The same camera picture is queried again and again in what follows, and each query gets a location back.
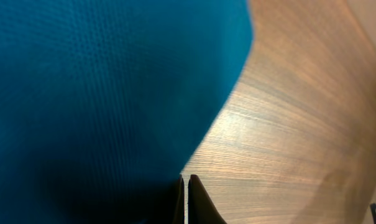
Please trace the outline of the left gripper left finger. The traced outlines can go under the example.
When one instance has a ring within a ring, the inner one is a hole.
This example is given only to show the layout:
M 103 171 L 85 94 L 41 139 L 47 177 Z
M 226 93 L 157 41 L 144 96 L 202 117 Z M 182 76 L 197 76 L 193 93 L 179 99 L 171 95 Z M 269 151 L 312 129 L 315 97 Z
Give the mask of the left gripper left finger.
M 172 224 L 185 223 L 185 185 L 182 175 L 174 185 L 175 206 L 173 209 Z

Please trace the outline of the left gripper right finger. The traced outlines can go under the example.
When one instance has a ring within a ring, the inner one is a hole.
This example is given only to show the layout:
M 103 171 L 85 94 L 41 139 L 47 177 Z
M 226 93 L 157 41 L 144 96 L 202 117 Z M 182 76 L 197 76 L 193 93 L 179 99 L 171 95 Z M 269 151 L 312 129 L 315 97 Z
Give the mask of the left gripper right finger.
M 226 224 L 201 180 L 194 174 L 190 175 L 188 183 L 188 223 Z

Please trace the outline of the blue polo shirt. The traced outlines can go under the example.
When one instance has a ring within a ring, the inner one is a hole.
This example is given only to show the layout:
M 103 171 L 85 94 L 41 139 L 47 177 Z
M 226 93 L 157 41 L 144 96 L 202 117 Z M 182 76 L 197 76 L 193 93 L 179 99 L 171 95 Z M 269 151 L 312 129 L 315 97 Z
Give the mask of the blue polo shirt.
M 171 223 L 247 1 L 0 0 L 0 223 Z

